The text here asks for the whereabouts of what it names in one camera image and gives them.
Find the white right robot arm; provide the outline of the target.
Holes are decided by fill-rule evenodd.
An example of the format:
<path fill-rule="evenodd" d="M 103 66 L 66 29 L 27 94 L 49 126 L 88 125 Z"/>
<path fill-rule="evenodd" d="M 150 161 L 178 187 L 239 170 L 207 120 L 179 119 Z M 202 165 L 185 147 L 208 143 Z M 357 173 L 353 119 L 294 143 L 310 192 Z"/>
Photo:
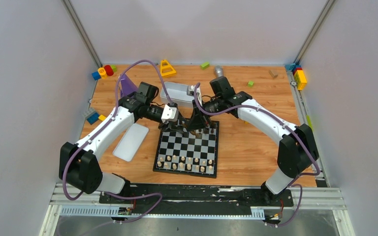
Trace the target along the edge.
<path fill-rule="evenodd" d="M 200 113 L 202 121 L 224 113 L 253 125 L 278 145 L 277 168 L 263 183 L 261 198 L 267 205 L 281 199 L 281 192 L 291 186 L 300 176 L 317 176 L 318 150 L 312 129 L 307 124 L 296 125 L 276 116 L 261 106 L 251 95 L 236 92 L 225 76 L 210 82 L 214 96 L 202 101 L 200 84 L 188 86 L 187 94 L 193 97 L 193 109 Z M 305 170 L 314 166 L 316 173 Z"/>

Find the brown wooden block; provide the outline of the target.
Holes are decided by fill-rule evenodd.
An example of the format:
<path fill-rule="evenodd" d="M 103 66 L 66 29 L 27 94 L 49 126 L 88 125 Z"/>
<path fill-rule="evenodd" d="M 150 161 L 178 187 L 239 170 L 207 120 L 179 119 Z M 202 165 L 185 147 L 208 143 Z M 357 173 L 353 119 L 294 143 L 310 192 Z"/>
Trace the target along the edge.
<path fill-rule="evenodd" d="M 276 71 L 276 70 L 269 70 L 269 74 L 270 74 L 270 76 L 271 76 L 271 78 L 272 79 L 275 79 L 275 78 L 277 78 L 278 77 L 278 72 Z"/>

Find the purple metronome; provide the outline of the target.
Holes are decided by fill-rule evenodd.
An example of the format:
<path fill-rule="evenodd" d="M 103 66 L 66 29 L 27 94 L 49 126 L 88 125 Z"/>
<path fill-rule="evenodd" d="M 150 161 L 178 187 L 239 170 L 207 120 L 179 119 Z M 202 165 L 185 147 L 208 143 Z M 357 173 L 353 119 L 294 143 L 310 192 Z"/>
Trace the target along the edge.
<path fill-rule="evenodd" d="M 132 94 L 133 92 L 136 92 L 138 90 L 138 87 L 126 74 L 123 74 L 119 77 L 119 89 L 120 98 L 122 98 L 124 96 Z"/>

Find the white rectangular box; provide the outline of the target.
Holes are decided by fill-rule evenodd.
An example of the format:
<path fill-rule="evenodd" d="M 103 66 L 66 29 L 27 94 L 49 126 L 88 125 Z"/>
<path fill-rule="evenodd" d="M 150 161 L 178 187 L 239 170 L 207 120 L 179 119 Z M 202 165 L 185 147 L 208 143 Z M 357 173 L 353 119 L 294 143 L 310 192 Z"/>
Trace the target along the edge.
<path fill-rule="evenodd" d="M 165 82 L 166 91 L 169 94 L 170 99 L 178 105 L 178 107 L 187 107 L 193 108 L 192 101 L 193 95 L 189 96 L 187 94 L 188 85 L 173 83 L 173 82 Z"/>

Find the blue block left edge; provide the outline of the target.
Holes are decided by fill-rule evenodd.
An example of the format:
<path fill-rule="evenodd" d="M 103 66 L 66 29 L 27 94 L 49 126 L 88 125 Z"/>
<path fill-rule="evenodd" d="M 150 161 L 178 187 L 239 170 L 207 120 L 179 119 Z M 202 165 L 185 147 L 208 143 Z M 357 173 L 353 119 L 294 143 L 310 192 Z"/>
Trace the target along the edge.
<path fill-rule="evenodd" d="M 95 122 L 99 120 L 100 114 L 97 112 L 94 112 L 93 114 L 89 115 L 86 117 L 86 121 L 90 124 L 93 125 Z"/>

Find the yellow cylinder block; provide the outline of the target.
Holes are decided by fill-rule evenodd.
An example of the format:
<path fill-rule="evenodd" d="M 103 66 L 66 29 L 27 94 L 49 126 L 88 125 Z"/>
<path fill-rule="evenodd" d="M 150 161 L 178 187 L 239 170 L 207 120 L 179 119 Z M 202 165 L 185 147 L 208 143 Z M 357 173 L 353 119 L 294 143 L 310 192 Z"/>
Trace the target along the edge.
<path fill-rule="evenodd" d="M 98 74 L 99 74 L 99 76 L 100 76 L 101 79 L 105 79 L 105 78 L 108 77 L 108 74 L 107 74 L 107 72 L 106 72 L 106 70 L 105 70 L 104 67 L 100 67 L 98 69 Z"/>

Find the yellow triangular toy block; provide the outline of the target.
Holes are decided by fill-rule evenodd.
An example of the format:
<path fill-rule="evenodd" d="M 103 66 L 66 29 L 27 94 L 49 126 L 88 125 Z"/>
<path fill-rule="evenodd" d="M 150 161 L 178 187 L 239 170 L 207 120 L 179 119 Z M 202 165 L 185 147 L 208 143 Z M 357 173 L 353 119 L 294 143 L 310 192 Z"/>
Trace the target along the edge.
<path fill-rule="evenodd" d="M 160 61 L 160 74 L 162 77 L 167 78 L 167 77 L 172 77 L 177 74 L 177 71 L 175 68 L 169 63 L 168 60 L 163 59 Z"/>

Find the red cylinder block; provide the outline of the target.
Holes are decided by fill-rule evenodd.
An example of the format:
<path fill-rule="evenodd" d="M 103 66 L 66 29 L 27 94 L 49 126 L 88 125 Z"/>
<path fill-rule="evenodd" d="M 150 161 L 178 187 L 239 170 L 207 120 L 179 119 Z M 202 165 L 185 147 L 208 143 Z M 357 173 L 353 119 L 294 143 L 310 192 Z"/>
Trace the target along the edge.
<path fill-rule="evenodd" d="M 108 77 L 112 76 L 114 74 L 114 70 L 111 65 L 105 65 L 104 70 Z"/>

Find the silver microphone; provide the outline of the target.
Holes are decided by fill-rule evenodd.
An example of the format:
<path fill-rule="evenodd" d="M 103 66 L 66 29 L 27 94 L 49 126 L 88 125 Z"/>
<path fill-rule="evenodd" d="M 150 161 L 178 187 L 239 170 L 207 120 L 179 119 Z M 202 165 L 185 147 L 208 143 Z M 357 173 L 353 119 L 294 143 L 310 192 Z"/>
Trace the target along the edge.
<path fill-rule="evenodd" d="M 220 65 L 216 65 L 214 67 L 214 74 L 215 76 L 218 78 L 218 77 L 223 77 L 224 76 L 224 71 L 223 71 L 223 67 L 220 66 Z"/>

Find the small yellow block left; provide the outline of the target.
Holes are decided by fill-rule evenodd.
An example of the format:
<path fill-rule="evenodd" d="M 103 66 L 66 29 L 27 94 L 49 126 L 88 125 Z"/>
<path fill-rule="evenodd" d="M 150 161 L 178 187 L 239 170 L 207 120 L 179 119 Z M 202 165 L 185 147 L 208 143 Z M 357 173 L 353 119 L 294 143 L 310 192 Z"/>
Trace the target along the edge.
<path fill-rule="evenodd" d="M 104 115 L 99 115 L 98 119 L 99 119 L 100 121 L 105 121 L 105 120 L 106 120 L 106 116 L 104 116 Z"/>

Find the stacked coloured blocks right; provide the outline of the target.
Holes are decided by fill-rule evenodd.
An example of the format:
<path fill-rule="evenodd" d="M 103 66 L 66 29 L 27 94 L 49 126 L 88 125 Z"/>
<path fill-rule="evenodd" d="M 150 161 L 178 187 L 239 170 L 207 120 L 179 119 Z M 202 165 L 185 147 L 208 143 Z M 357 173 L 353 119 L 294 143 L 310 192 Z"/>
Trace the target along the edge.
<path fill-rule="evenodd" d="M 291 63 L 285 64 L 284 67 L 286 71 L 290 71 L 292 73 L 294 80 L 296 82 L 297 89 L 303 90 L 306 87 L 308 81 L 306 79 L 302 66 L 295 63 Z"/>

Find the black white chessboard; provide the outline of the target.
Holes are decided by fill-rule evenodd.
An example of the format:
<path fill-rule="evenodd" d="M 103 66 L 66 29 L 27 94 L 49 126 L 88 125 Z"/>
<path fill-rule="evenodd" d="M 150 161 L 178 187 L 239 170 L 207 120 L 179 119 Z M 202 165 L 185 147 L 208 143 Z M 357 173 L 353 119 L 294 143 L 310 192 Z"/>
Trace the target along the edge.
<path fill-rule="evenodd" d="M 195 133 L 161 131 L 153 171 L 216 178 L 218 172 L 220 122 Z"/>

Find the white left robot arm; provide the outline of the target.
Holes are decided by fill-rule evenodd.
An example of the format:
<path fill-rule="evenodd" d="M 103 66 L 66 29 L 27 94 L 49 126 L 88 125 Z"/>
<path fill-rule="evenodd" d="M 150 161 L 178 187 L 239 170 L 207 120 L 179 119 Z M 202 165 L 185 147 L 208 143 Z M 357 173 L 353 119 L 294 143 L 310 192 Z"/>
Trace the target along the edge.
<path fill-rule="evenodd" d="M 158 91 L 158 87 L 141 82 L 137 91 L 117 100 L 112 112 L 90 134 L 75 143 L 66 142 L 62 145 L 59 177 L 68 199 L 74 200 L 68 194 L 68 184 L 81 193 L 112 193 L 119 203 L 126 203 L 130 199 L 131 190 L 126 186 L 126 179 L 104 173 L 99 159 L 116 138 L 139 119 L 146 118 L 164 124 L 181 118 L 178 105 L 174 102 L 164 107 L 152 104 Z"/>

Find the blue toy block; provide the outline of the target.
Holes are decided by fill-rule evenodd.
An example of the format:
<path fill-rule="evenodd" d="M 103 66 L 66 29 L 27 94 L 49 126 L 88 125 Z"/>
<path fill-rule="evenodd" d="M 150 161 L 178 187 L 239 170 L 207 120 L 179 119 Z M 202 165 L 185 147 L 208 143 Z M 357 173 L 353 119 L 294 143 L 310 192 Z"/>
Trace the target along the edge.
<path fill-rule="evenodd" d="M 93 79 L 94 79 L 95 81 L 101 79 L 101 75 L 99 74 L 98 71 L 93 72 L 91 75 L 92 75 L 92 77 L 93 77 Z"/>

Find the white box lid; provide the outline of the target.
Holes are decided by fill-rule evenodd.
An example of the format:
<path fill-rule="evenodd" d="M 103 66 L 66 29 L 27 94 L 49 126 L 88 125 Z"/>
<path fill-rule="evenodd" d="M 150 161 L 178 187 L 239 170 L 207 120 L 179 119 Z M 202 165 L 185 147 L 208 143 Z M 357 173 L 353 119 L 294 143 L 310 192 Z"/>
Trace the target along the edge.
<path fill-rule="evenodd" d="M 149 128 L 137 123 L 133 124 L 126 130 L 112 154 L 121 160 L 130 162 L 141 147 L 148 132 Z"/>

